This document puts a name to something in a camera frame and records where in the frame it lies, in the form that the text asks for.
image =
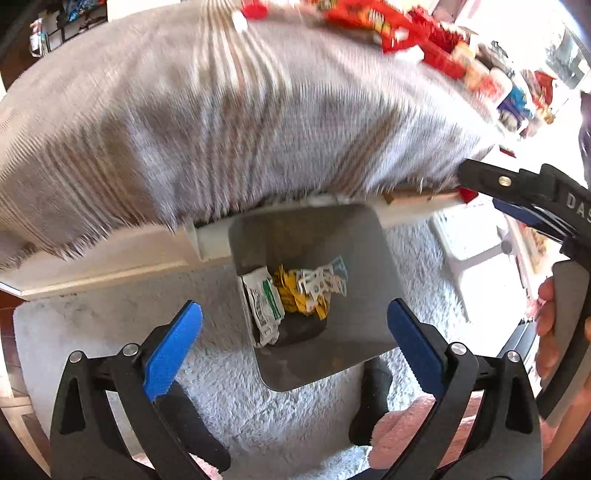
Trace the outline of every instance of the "metal rivet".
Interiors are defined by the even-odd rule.
[[[72,362],[73,364],[78,363],[80,360],[82,360],[82,352],[80,352],[79,350],[76,350],[75,352],[72,352],[70,354],[70,362]]]
[[[512,361],[514,364],[519,363],[519,361],[521,360],[521,357],[519,356],[519,354],[517,352],[514,352],[513,350],[507,352],[507,358]]]
[[[511,179],[509,177],[500,176],[499,177],[499,185],[501,187],[510,187],[511,186]]]
[[[453,343],[452,344],[452,352],[456,355],[464,355],[468,351],[468,348],[463,343]]]
[[[139,347],[135,343],[128,343],[123,347],[123,354],[125,356],[134,356],[138,351]]]

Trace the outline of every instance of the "yellow wrapper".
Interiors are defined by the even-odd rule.
[[[318,305],[312,309],[308,308],[308,296],[301,294],[297,289],[297,270],[286,272],[283,265],[280,265],[279,270],[273,274],[273,283],[279,291],[279,297],[286,312],[300,312],[304,315],[312,315],[316,312],[320,320],[324,320],[329,314],[330,304],[324,295],[318,296]]]

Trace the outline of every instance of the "striped blanket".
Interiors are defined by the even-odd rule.
[[[0,102],[0,268],[125,226],[210,222],[269,198],[448,186],[501,137],[438,72],[282,15],[238,33],[228,0],[69,41]]]

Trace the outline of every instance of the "wooden floor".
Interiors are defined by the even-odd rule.
[[[35,458],[40,455],[48,467],[51,465],[51,452],[49,440],[41,428],[41,424],[28,398],[27,386],[22,375],[21,361],[18,357],[17,343],[14,336],[14,322],[12,315],[14,309],[18,307],[23,300],[13,297],[8,293],[0,291],[0,339],[2,341],[2,353],[4,354],[4,363],[8,373],[9,387],[11,389],[10,397],[3,392],[0,395],[2,400],[2,412],[8,418],[10,424],[15,430],[17,436],[21,439],[25,447],[31,446],[30,441],[34,442],[38,452],[30,452]]]

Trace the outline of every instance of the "gray trash can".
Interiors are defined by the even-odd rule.
[[[332,295],[326,320],[286,313],[277,344],[255,348],[261,378],[270,389],[292,390],[396,347],[386,310],[404,294],[371,208],[353,204],[254,212],[236,219],[229,242],[238,275],[263,266],[272,274],[280,264],[286,270],[314,269],[339,255],[347,268],[347,296]],[[252,335],[256,326],[239,285]]]

